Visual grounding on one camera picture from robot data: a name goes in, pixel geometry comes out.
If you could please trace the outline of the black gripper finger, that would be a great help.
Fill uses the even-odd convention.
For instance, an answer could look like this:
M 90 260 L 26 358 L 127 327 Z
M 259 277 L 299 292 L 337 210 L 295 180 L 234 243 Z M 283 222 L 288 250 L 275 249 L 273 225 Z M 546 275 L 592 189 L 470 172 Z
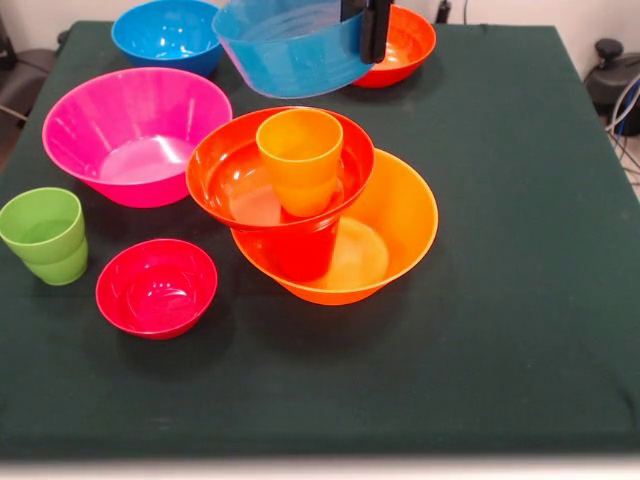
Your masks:
M 365 64 L 384 60 L 389 29 L 389 0 L 366 1 L 362 10 L 360 56 Z
M 346 21 L 358 15 L 368 5 L 367 0 L 341 0 L 340 21 Z

